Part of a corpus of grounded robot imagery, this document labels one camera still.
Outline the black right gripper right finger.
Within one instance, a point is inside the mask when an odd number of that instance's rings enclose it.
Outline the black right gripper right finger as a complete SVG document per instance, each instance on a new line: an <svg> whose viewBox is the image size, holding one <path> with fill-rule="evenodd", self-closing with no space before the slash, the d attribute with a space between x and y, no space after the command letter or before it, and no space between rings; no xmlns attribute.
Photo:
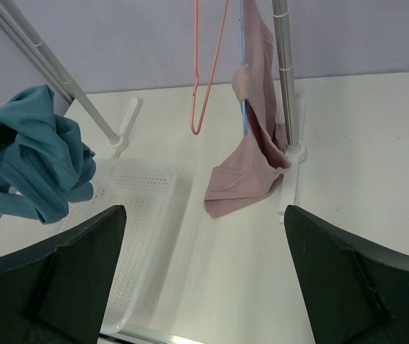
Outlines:
<svg viewBox="0 0 409 344"><path fill-rule="evenodd" d="M409 343L409 255L298 206L284 226L316 343Z"/></svg>

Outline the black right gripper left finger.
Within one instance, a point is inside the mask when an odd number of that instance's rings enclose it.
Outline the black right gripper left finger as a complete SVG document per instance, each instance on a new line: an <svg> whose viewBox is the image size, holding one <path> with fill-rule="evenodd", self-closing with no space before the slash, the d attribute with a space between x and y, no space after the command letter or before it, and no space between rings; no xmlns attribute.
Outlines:
<svg viewBox="0 0 409 344"><path fill-rule="evenodd" d="M125 226L116 205L0 257L0 343L96 343Z"/></svg>

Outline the blue tank top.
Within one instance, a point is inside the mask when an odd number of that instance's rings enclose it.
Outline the blue tank top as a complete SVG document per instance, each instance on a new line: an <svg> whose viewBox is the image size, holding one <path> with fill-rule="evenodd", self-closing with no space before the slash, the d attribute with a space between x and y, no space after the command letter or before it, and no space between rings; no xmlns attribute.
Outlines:
<svg viewBox="0 0 409 344"><path fill-rule="evenodd" d="M46 85L16 94L0 107L0 124L16 131L0 150L0 212L52 224L71 203L93 197L94 152L79 125L54 112Z"/></svg>

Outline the pink tank top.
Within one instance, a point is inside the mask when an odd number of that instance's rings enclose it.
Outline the pink tank top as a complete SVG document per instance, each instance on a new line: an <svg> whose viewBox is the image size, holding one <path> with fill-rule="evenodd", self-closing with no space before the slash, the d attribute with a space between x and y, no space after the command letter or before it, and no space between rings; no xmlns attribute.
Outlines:
<svg viewBox="0 0 409 344"><path fill-rule="evenodd" d="M235 71L232 88L247 104L248 132L212 170L204 208L213 219L266 199L291 167L286 127L276 121L273 35L255 1L243 1L242 11L245 64Z"/></svg>

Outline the white clothes rack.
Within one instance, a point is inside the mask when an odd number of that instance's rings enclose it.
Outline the white clothes rack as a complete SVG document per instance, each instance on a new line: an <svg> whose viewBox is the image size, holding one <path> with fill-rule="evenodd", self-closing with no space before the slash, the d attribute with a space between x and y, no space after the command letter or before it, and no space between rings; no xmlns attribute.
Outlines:
<svg viewBox="0 0 409 344"><path fill-rule="evenodd" d="M240 67L245 64L242 2L243 1L239 1L238 3ZM286 1L273 1L272 5L275 31L271 32L273 35L273 63L271 74L276 91L276 121L286 127L286 157L291 162L291 167L284 173L281 182L277 185L277 187L281 188L278 216L280 220L283 220L286 209L296 202L298 196L299 169L301 163L307 157L307 149L302 142L305 99L295 93L287 3ZM238 100L238 102L240 103L244 135L246 135L248 132L247 104L245 101Z"/></svg>

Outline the translucent white plastic basket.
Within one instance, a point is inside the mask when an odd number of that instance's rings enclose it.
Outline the translucent white plastic basket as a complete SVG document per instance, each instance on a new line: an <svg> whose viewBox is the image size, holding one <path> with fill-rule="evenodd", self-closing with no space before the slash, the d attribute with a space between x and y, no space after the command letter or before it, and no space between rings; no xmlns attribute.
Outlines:
<svg viewBox="0 0 409 344"><path fill-rule="evenodd" d="M166 260L160 251L169 233L166 219L177 184L177 170L162 161L98 159L91 181L93 197L69 205L69 214L54 225L57 233L74 227L112 205L126 210L126 227L111 292L101 325L104 334L122 331L148 287L159 278L155 269Z"/></svg>

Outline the aluminium mounting rail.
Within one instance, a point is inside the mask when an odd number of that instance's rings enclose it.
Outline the aluminium mounting rail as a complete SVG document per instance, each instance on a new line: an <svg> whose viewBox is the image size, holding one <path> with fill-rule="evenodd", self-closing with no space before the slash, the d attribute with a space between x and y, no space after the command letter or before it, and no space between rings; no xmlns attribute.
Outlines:
<svg viewBox="0 0 409 344"><path fill-rule="evenodd" d="M178 335L161 333L146 328L134 328L125 332L105 334L100 333L98 343L176 343L176 344L202 344L202 342Z"/></svg>

